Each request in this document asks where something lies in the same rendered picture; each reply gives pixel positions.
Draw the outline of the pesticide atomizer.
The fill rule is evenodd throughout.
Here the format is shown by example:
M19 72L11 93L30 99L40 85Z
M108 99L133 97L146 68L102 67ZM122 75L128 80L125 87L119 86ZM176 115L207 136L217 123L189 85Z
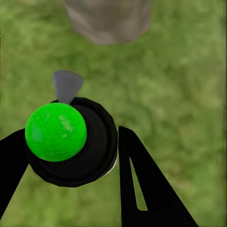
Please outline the pesticide atomizer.
M113 117L97 102L74 97L83 77L66 70L52 79L58 100L36 109L25 127L33 171L59 187L79 187L108 174L119 155Z

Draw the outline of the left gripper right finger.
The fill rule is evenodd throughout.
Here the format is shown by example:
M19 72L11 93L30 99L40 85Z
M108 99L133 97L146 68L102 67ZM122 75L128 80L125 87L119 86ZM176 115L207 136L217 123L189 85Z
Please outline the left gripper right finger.
M122 227L198 227L137 134L119 127ZM137 208L130 158L148 208Z

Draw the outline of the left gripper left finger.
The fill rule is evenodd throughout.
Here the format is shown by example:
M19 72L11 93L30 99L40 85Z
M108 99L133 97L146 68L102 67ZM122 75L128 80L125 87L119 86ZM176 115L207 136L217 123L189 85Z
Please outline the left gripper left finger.
M26 171L25 129L0 140L0 219Z

